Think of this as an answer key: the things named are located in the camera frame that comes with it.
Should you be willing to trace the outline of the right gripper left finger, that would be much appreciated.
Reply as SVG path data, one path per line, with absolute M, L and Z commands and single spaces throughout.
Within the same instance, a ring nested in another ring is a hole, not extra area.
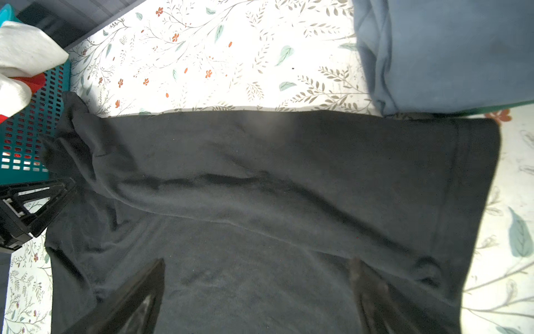
M 132 276 L 66 333 L 153 333 L 165 289 L 160 258 Z

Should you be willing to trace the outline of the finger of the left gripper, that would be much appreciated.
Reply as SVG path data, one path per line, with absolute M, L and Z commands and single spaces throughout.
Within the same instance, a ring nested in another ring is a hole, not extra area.
M 1 250 L 40 236 L 75 194 L 71 178 L 1 186 Z

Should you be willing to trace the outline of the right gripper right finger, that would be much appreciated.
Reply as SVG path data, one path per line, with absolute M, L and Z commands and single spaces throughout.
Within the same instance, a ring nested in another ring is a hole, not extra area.
M 357 257 L 348 267 L 362 333 L 421 332 L 394 303 L 388 284 L 378 274 Z

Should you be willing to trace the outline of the black t shirt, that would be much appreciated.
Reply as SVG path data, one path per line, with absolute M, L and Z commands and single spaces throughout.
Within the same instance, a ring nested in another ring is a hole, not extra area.
M 362 333 L 355 257 L 420 333 L 460 332 L 496 122 L 63 102 L 42 159 L 78 191 L 46 233 L 53 333 L 160 258 L 157 333 Z

